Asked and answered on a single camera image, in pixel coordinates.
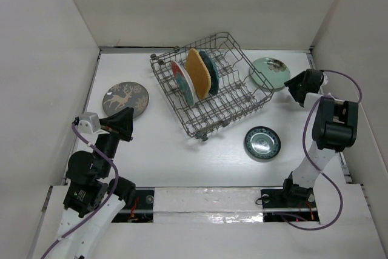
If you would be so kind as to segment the grey plate with deer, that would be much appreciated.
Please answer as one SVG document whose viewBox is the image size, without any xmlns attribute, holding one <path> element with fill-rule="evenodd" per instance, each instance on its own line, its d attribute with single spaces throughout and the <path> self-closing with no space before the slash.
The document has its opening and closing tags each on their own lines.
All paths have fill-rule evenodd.
<svg viewBox="0 0 388 259">
<path fill-rule="evenodd" d="M 147 89 L 137 82 L 122 82 L 111 87 L 102 99 L 102 109 L 112 116 L 127 107 L 134 109 L 133 117 L 143 114 L 149 104 Z"/>
</svg>

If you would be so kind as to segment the mint green floral plate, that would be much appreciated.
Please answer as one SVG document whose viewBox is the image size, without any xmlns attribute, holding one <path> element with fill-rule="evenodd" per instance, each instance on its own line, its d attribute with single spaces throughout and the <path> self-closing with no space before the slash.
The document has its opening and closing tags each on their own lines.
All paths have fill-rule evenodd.
<svg viewBox="0 0 388 259">
<path fill-rule="evenodd" d="M 290 80 L 290 70 L 278 59 L 260 58 L 252 63 L 250 76 L 259 87 L 278 90 Z"/>
</svg>

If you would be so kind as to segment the red plate with teal flower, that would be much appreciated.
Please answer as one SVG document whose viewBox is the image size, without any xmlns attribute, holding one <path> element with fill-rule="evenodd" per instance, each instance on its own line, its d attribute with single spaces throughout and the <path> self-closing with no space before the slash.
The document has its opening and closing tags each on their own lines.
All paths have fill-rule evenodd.
<svg viewBox="0 0 388 259">
<path fill-rule="evenodd" d="M 186 99 L 186 103 L 189 106 L 194 106 L 195 88 L 189 74 L 185 68 L 176 61 L 171 61 L 171 68 L 178 88 L 180 89 L 183 97 Z"/>
</svg>

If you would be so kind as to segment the small blue patterned plate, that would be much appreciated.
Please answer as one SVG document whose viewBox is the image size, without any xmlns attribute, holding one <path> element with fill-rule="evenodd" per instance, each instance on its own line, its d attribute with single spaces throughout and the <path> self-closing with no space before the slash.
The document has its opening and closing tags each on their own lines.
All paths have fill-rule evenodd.
<svg viewBox="0 0 388 259">
<path fill-rule="evenodd" d="M 258 160 L 271 160 L 281 150 L 278 134 L 269 127 L 251 128 L 244 137 L 244 146 L 248 153 Z"/>
</svg>

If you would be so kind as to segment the square woven bamboo plate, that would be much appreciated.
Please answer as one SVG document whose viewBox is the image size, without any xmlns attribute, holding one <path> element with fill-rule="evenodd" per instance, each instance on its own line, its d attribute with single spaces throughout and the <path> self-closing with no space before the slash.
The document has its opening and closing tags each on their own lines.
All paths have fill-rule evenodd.
<svg viewBox="0 0 388 259">
<path fill-rule="evenodd" d="M 198 98 L 200 100 L 206 98 L 211 87 L 211 77 L 204 61 L 196 49 L 191 48 L 189 50 L 185 67 L 192 80 Z"/>
</svg>

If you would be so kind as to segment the teal scalloped plate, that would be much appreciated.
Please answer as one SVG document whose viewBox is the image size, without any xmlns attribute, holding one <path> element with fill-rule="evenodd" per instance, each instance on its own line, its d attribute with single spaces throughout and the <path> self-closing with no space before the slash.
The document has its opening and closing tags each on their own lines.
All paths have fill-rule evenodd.
<svg viewBox="0 0 388 259">
<path fill-rule="evenodd" d="M 209 94 L 216 95 L 219 90 L 219 75 L 218 75 L 218 69 L 216 67 L 216 64 L 207 52 L 200 51 L 199 55 L 202 58 L 202 61 L 206 65 L 207 70 L 210 74 L 211 86 L 210 86 Z"/>
</svg>

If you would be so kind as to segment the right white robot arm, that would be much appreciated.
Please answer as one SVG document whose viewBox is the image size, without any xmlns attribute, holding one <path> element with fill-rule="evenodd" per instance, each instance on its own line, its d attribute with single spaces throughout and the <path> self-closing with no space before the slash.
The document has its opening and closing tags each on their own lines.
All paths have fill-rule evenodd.
<svg viewBox="0 0 388 259">
<path fill-rule="evenodd" d="M 326 80 L 324 70 L 307 69 L 285 82 L 291 96 L 301 107 L 316 113 L 312 126 L 313 143 L 309 150 L 303 144 L 305 158 L 284 180 L 280 199 L 286 206 L 307 200 L 316 179 L 329 161 L 355 143 L 358 129 L 359 102 L 345 101 L 319 90 Z"/>
</svg>

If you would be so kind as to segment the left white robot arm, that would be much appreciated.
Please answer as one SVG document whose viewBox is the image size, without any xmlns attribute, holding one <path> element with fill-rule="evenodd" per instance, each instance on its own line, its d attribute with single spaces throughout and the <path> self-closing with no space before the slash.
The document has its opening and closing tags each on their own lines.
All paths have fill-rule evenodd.
<svg viewBox="0 0 388 259">
<path fill-rule="evenodd" d="M 119 142 L 132 140 L 133 115 L 126 107 L 107 118 L 85 112 L 72 122 L 73 133 L 92 151 L 69 158 L 61 222 L 42 258 L 92 258 L 114 217 L 135 202 L 135 183 L 119 176 L 113 162 Z"/>
</svg>

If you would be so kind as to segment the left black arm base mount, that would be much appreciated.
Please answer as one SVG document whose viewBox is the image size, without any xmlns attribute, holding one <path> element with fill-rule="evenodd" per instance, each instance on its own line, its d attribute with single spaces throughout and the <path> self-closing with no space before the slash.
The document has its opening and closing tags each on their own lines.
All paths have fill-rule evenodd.
<svg viewBox="0 0 388 259">
<path fill-rule="evenodd" d="M 132 203 L 120 210 L 112 223 L 152 223 L 154 202 L 154 187 L 137 188 Z"/>
</svg>

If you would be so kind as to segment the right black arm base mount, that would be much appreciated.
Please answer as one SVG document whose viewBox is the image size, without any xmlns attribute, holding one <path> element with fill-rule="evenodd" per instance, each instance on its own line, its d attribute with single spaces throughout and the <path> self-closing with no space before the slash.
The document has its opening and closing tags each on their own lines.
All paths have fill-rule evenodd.
<svg viewBox="0 0 388 259">
<path fill-rule="evenodd" d="M 299 221 L 319 222 L 318 208 L 313 195 L 308 199 L 284 198 L 282 187 L 265 187 L 255 203 L 262 207 L 265 223 Z"/>
</svg>

